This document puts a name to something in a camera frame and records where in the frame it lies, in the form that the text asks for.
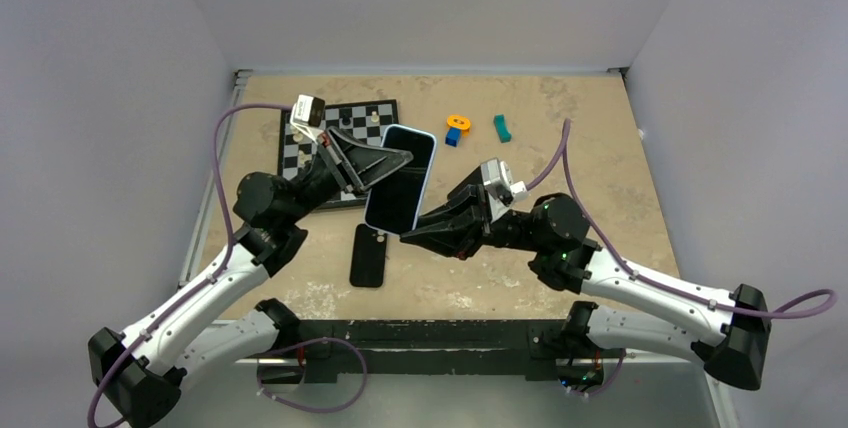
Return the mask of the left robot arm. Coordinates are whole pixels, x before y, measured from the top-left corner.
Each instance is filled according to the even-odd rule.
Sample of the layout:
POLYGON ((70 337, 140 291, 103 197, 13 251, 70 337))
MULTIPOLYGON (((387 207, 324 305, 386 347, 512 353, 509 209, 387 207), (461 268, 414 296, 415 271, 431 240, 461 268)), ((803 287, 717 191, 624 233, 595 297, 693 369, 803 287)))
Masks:
POLYGON ((234 212, 242 226, 183 289, 126 328, 103 328, 90 338, 97 390, 89 425, 96 424, 101 398, 109 400, 121 422, 151 427, 214 367, 265 353, 303 355, 310 343, 301 322, 276 299, 260 302, 226 327, 209 327, 294 259, 308 235, 297 225, 301 219, 343 191, 368 192, 414 159, 409 151, 362 143, 335 127, 318 134, 316 144, 316 156, 292 179, 254 172, 241 180, 234 212))

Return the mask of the phone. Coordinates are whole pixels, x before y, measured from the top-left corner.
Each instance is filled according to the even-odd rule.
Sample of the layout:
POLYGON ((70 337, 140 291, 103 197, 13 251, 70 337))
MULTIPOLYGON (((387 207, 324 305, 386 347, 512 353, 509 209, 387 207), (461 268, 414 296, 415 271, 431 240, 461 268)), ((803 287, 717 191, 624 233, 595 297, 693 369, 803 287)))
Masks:
POLYGON ((401 235, 417 226, 435 157, 436 138, 426 131, 394 124, 386 129, 381 146, 409 152, 412 160, 370 191, 364 223, 384 233, 401 235))

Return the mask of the black phone case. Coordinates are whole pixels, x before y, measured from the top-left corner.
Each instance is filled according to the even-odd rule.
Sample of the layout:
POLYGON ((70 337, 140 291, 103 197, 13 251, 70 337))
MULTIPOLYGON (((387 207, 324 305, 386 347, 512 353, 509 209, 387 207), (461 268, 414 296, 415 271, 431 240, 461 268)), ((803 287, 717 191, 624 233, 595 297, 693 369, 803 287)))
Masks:
POLYGON ((384 283, 387 237, 359 224, 354 233, 349 282, 358 288, 380 288, 384 283))

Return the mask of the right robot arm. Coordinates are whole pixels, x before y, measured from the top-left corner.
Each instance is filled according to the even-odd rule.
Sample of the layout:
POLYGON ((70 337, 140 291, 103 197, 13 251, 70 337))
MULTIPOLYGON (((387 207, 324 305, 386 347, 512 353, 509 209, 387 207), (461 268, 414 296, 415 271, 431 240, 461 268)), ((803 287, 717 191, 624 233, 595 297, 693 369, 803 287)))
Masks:
POLYGON ((747 284, 732 291, 686 282, 631 263, 588 236, 589 219, 565 193, 538 198, 517 211, 493 195, 493 183, 467 177, 442 206, 422 215, 404 244, 466 260, 481 247, 533 253, 528 267, 555 291, 589 294, 633 308, 629 315, 586 305, 572 311, 561 340, 576 355, 640 341, 702 364, 707 374, 735 388, 762 385, 771 323, 764 293, 747 284))

